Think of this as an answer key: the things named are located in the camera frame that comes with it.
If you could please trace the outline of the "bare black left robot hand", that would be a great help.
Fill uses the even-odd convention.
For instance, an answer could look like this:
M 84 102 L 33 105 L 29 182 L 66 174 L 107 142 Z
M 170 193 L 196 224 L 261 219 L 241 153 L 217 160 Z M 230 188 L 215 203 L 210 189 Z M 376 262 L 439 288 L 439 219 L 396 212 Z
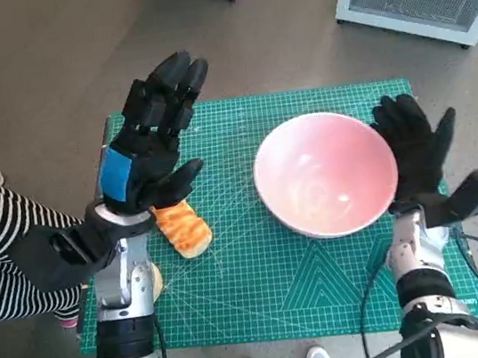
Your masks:
M 177 167 L 179 138 L 190 125 L 207 72 L 206 59 L 178 51 L 148 78 L 133 81 L 121 113 L 125 122 L 101 164 L 101 195 L 110 211 L 136 215 L 188 197 L 203 161 Z

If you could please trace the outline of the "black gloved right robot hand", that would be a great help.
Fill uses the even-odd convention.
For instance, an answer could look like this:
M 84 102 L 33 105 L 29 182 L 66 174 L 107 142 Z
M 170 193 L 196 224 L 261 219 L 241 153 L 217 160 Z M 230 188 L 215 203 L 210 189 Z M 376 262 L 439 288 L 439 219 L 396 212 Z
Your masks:
M 397 200 L 436 193 L 455 131 L 456 110 L 448 107 L 431 128 L 417 100 L 408 94 L 383 96 L 373 108 L 371 127 L 384 138 L 398 167 Z

